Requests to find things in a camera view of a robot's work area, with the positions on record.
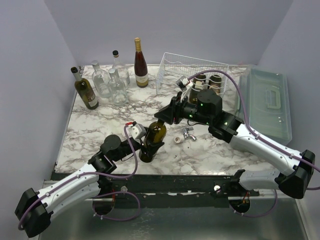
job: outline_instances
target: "white wire basket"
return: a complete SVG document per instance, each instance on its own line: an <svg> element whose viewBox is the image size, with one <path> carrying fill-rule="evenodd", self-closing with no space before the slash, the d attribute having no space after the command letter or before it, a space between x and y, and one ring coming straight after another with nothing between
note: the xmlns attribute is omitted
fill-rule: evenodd
<svg viewBox="0 0 320 240"><path fill-rule="evenodd" d="M225 63L208 61L203 59L198 59L194 57L177 55L169 52L165 52L161 60L159 72L155 80L155 89L157 95L172 95L181 89L176 84L176 81L182 76L190 77L196 73L204 70L215 69L228 72L229 65ZM210 79L213 74L222 77L222 81L214 82ZM218 95L223 97L226 91L227 77L218 72L208 72L205 74L205 85L210 86L209 82L219 84L220 87L215 87L219 89Z"/></svg>

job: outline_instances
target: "gold foil bottle top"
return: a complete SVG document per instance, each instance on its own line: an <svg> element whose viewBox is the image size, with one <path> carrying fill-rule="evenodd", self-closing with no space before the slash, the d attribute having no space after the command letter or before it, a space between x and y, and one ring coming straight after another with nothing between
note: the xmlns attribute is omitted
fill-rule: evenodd
<svg viewBox="0 0 320 240"><path fill-rule="evenodd" d="M134 39L134 44L135 44L135 51L141 52L141 39L140 39L140 37L136 37Z"/></svg>

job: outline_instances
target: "bottle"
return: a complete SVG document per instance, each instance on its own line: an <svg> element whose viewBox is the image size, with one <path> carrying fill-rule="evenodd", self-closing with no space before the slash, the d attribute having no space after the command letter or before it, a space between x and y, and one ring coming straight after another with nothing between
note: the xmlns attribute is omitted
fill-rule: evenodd
<svg viewBox="0 0 320 240"><path fill-rule="evenodd" d="M145 88L148 86L148 68L145 57L141 50L141 40L139 37L134 39L135 43L135 57L134 57L134 74L135 81L138 87Z"/></svg>
<svg viewBox="0 0 320 240"><path fill-rule="evenodd" d="M217 95L220 94L220 88L222 84L222 76L214 74L210 77L208 89L213 90Z"/></svg>
<svg viewBox="0 0 320 240"><path fill-rule="evenodd" d="M199 74L198 76L192 79L194 85L192 86L188 98L188 102L191 104L197 104L198 102L198 92L203 89L202 83L206 79L206 75L204 73Z"/></svg>
<svg viewBox="0 0 320 240"><path fill-rule="evenodd" d="M114 57L114 64L112 65L112 68L118 70L120 80L123 81L125 87L128 88L130 85L130 77L129 77L128 68L125 64L123 64L119 60L119 52L117 50L114 50L112 52L112 54Z"/></svg>
<svg viewBox="0 0 320 240"><path fill-rule="evenodd" d="M74 87L88 109L96 109L99 106L98 98L96 97L89 81L82 78L78 72L78 69L74 66L71 68L71 72L75 78Z"/></svg>
<svg viewBox="0 0 320 240"><path fill-rule="evenodd" d="M94 72L92 74L92 81L95 89L101 98L107 99L111 96L109 92L108 83L110 81L109 74L100 68L97 60L91 62Z"/></svg>
<svg viewBox="0 0 320 240"><path fill-rule="evenodd" d="M143 141L143 148L139 152L141 161L150 163L155 158L158 149L155 149L153 145L161 143L166 133L167 128L164 121L158 119L150 124Z"/></svg>
<svg viewBox="0 0 320 240"><path fill-rule="evenodd" d="M119 79L116 69L111 68L109 74L110 81L108 87L112 96L112 102L116 106L124 105L128 101L126 86L124 82Z"/></svg>

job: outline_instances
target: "metal faucet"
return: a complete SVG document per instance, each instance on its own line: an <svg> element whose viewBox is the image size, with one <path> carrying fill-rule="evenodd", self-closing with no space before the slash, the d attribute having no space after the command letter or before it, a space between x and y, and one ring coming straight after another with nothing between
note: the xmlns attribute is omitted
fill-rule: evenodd
<svg viewBox="0 0 320 240"><path fill-rule="evenodd" d="M191 138L193 141L197 140L196 136L190 135L189 131L193 130L193 127L184 127L182 128L184 139Z"/></svg>

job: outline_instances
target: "marble tabletop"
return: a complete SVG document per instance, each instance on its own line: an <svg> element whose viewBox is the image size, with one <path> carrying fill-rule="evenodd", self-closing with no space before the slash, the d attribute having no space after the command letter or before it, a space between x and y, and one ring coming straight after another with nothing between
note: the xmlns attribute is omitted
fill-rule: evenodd
<svg viewBox="0 0 320 240"><path fill-rule="evenodd" d="M229 67L228 73L239 80L239 76L245 67ZM154 113L165 107L175 91L168 96L156 95L155 79L159 70L157 65L149 65L149 85L146 88L137 87L133 67L129 67L130 87L128 89L129 102L121 107L110 104L107 100L98 97L99 107L89 110L76 95L72 113L61 145L56 162L56 173L72 173L81 168L83 164L99 151L100 145L106 136L116 134L122 140L125 139L124 125L127 122L136 121L144 126L156 121ZM85 66L83 77L92 82L92 66ZM223 110L233 113L235 104L235 87L231 81L227 82L223 97ZM234 150L227 143L218 140L208 133L208 127L194 126L190 131L197 137L176 145L174 137L182 137L182 128L187 126L183 120L179 125L166 125L167 134L162 146L151 163L139 160L138 174L162 174L162 175L233 175L239 169L259 171L271 169L272 166L262 159L248 153ZM133 171L135 161L133 158L127 161L117 161L115 174L129 174Z"/></svg>

